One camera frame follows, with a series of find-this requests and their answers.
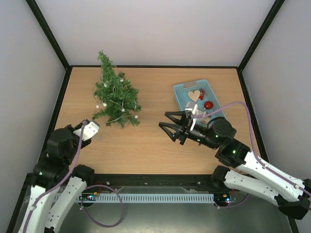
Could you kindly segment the light blue plastic basket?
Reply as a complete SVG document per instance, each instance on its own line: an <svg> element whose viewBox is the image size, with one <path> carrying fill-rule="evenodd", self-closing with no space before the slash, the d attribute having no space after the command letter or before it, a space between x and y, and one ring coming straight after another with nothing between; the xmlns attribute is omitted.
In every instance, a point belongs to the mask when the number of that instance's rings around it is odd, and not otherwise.
<svg viewBox="0 0 311 233"><path fill-rule="evenodd" d="M209 114L221 108L209 82L207 80L198 80L190 83L177 84L173 87L175 100L180 111L185 110L188 102L193 102L188 97L188 92L195 90L200 90L201 92L200 98L195 102L200 110ZM206 101L213 102L213 108L211 110L204 109L204 103Z"/></svg>

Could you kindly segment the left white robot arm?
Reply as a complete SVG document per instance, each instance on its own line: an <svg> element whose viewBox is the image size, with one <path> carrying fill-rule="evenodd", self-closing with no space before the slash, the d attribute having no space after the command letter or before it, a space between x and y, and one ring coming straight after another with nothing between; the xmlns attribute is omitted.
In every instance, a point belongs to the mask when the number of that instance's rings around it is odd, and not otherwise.
<svg viewBox="0 0 311 233"><path fill-rule="evenodd" d="M57 233L78 196L93 183L95 170L77 165L81 149L100 126L83 120L54 130L33 169L31 193L20 233Z"/></svg>

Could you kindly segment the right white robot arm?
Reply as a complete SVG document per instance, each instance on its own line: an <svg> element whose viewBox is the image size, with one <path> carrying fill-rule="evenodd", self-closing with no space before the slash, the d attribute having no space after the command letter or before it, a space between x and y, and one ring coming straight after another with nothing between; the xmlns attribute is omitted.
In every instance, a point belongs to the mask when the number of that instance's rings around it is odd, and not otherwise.
<svg viewBox="0 0 311 233"><path fill-rule="evenodd" d="M186 139L217 150L221 162L211 175L215 189L237 189L262 198L290 218L302 220L311 207L311 181L298 179L255 155L235 139L236 130L224 117L216 117L206 127L195 123L191 113L166 112L171 123L159 127L172 140L183 145Z"/></svg>

